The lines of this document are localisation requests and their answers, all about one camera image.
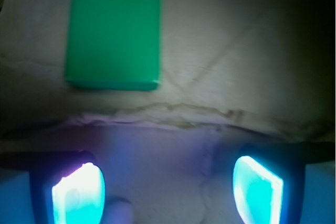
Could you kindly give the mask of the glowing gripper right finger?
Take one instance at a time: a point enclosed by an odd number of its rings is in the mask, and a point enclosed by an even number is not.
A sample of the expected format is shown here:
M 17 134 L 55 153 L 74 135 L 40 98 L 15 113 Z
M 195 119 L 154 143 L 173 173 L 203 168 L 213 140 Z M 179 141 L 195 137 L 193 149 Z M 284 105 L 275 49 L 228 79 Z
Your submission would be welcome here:
M 243 223 L 299 223 L 304 167 L 298 144 L 246 144 L 235 158 L 232 189 Z

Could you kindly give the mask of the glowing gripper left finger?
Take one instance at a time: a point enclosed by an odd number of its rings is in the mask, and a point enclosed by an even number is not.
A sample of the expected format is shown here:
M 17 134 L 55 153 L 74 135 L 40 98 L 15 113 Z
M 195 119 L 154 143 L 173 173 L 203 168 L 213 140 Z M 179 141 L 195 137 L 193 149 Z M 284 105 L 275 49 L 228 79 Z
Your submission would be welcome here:
M 88 151 L 32 152 L 29 170 L 36 223 L 99 223 L 106 184 Z

